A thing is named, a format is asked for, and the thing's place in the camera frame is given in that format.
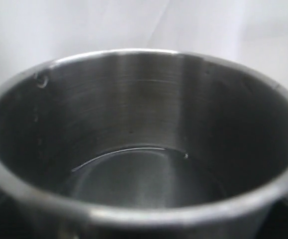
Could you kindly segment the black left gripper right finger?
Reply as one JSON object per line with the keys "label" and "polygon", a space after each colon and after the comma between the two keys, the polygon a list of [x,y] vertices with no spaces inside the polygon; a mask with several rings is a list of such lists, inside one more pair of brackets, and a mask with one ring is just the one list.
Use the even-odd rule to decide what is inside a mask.
{"label": "black left gripper right finger", "polygon": [[264,239],[288,239],[288,195],[276,203],[263,225]]}

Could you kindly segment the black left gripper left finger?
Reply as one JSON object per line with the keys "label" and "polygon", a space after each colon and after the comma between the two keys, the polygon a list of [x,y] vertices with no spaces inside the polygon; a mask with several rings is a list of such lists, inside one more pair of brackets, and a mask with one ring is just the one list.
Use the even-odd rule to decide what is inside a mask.
{"label": "black left gripper left finger", "polygon": [[75,224],[17,202],[0,189],[0,239],[88,239]]}

